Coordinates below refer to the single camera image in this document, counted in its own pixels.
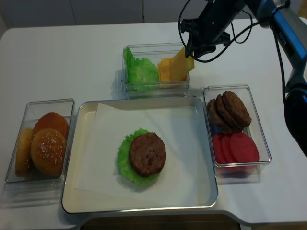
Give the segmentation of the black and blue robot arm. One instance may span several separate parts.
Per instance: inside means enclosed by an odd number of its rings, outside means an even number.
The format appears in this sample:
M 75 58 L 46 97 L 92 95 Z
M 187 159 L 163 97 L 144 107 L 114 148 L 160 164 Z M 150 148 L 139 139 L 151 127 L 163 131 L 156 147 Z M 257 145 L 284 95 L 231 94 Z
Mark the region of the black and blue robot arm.
M 248 6 L 256 25 L 271 28 L 276 48 L 282 48 L 292 66 L 288 81 L 282 76 L 282 95 L 286 126 L 301 150 L 307 151 L 307 26 L 290 9 L 290 1 L 277 6 L 272 0 L 210 0 L 195 19 L 178 19 L 180 34 L 189 38 L 185 56 L 200 61 L 213 53 L 217 44 L 228 48 L 238 37 L 230 39 L 225 29 L 245 6 Z

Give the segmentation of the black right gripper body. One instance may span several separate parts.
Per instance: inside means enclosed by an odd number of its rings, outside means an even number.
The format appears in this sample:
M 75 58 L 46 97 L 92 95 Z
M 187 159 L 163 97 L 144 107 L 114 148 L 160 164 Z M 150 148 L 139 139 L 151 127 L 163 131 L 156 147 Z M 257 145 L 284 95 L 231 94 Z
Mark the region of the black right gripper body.
M 201 46 L 224 46 L 230 43 L 225 29 L 245 7 L 243 0 L 212 0 L 207 3 L 197 18 L 183 19 L 180 32 L 187 32 L 199 40 Z

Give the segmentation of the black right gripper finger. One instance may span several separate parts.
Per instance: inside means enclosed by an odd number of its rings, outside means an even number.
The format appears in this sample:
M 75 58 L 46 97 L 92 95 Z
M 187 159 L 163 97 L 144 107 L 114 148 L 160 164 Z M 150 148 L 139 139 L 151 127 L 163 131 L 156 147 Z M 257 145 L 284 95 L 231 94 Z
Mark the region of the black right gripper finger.
M 193 51 L 193 55 L 195 58 L 200 58 L 203 55 L 213 53 L 215 51 L 215 46 L 201 46 L 200 48 L 196 48 Z
M 192 34 L 189 34 L 188 42 L 185 46 L 185 57 L 196 58 L 195 51 L 199 50 L 199 40 Z

